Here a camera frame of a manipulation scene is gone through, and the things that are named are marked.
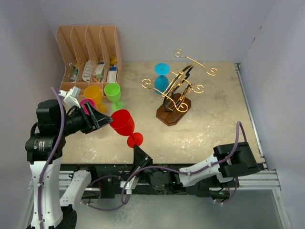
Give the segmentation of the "blue wine glass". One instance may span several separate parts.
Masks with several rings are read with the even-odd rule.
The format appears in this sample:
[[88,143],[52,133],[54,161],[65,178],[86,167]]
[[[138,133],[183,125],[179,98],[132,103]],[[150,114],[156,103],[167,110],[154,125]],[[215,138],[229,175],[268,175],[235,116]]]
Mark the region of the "blue wine glass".
[[154,87],[157,89],[155,92],[157,94],[162,94],[162,92],[164,92],[169,86],[169,80],[166,75],[170,72],[170,66],[164,62],[161,62],[155,66],[154,70],[158,74],[158,77],[154,82]]

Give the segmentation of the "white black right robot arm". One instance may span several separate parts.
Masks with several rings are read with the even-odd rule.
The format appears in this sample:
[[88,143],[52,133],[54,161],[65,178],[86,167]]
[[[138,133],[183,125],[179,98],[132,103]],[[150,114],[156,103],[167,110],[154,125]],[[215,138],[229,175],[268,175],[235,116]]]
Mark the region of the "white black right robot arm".
[[216,146],[213,151],[214,154],[200,163],[174,170],[153,166],[152,158],[134,146],[132,174],[125,191],[131,194],[138,181],[143,180],[158,194],[188,194],[193,188],[198,191],[222,187],[237,177],[260,171],[247,142]]

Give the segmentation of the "magenta wine glass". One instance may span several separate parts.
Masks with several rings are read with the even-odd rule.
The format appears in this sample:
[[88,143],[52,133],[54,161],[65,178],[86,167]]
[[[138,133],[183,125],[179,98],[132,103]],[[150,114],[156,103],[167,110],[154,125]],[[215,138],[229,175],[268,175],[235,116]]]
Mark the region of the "magenta wine glass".
[[88,109],[85,106],[85,103],[89,102],[94,108],[96,108],[95,102],[92,99],[84,99],[80,102],[81,107],[83,108],[84,112],[89,115]]

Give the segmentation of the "red wine glass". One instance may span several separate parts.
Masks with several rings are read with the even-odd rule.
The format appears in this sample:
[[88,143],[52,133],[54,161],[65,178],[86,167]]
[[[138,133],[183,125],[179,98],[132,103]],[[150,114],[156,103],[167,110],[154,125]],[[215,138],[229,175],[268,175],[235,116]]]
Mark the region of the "red wine glass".
[[119,135],[128,137],[128,147],[134,148],[143,143],[143,135],[139,132],[135,132],[135,123],[128,110],[117,110],[111,115],[111,118],[113,121],[110,123],[110,126],[114,131]]

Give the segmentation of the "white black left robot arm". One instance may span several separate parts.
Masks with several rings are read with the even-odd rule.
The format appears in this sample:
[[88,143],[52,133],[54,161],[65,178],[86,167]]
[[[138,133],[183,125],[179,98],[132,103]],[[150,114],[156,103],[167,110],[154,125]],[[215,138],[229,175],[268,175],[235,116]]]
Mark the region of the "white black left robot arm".
[[66,114],[60,100],[46,100],[38,104],[38,121],[30,131],[25,144],[27,161],[33,178],[34,210],[31,229],[73,229],[77,221],[77,203],[85,186],[93,187],[98,175],[92,171],[78,171],[67,189],[67,199],[59,194],[59,174],[65,138],[78,131],[89,134],[113,119],[85,103],[88,114],[82,107],[74,106]]

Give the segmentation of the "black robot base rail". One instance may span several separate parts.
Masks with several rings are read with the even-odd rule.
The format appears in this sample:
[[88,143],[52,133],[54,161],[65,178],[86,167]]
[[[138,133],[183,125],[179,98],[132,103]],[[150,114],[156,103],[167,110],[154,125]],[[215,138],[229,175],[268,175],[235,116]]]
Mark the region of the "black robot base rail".
[[[123,180],[132,173],[131,164],[63,164],[60,172],[66,174],[70,179],[74,178],[73,173],[78,170],[87,170],[91,172],[92,181],[103,177],[102,180],[97,181],[89,187],[93,189],[94,194],[99,190],[101,198],[114,198],[115,195],[121,194],[120,179]],[[132,191],[137,195],[193,195],[200,198],[224,199],[227,200],[233,194],[230,188],[237,189],[239,181],[236,178],[229,179],[228,182],[220,183],[216,175],[208,176],[190,187],[183,187],[179,180],[179,174],[166,171],[164,169],[151,169],[152,174],[148,179],[141,179],[137,177],[138,184]]]

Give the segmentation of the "green wine glass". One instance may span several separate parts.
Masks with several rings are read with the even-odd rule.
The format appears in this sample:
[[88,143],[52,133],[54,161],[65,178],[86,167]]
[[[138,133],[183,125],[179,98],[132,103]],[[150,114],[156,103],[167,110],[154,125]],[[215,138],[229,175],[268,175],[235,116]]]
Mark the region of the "green wine glass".
[[108,83],[104,88],[106,97],[112,102],[112,110],[123,109],[124,103],[121,101],[121,88],[117,83]]

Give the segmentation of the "yellow wine glass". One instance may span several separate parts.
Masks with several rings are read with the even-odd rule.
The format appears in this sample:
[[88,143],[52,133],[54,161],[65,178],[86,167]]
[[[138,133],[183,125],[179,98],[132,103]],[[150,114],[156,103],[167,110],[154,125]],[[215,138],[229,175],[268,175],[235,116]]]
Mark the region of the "yellow wine glass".
[[91,99],[95,102],[96,109],[101,112],[105,113],[107,111],[107,106],[102,103],[102,94],[101,90],[98,86],[92,85],[87,87],[84,90],[84,96],[87,99]]

